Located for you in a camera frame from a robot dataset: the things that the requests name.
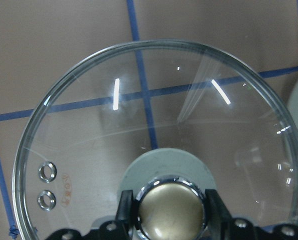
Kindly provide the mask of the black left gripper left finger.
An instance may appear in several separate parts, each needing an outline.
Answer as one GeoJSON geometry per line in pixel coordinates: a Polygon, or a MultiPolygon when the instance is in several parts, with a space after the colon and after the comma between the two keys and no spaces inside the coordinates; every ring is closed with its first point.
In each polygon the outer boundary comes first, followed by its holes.
{"type": "Polygon", "coordinates": [[[127,234],[127,240],[133,238],[134,220],[133,220],[133,202],[134,195],[132,190],[123,190],[120,195],[115,219],[122,223],[127,234]]]}

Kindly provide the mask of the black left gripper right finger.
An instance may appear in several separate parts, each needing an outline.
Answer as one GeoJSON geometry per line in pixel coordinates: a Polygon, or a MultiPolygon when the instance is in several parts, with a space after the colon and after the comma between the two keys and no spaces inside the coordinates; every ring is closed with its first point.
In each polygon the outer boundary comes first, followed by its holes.
{"type": "Polygon", "coordinates": [[[232,216],[215,189],[206,189],[207,225],[211,232],[226,232],[232,216]]]}

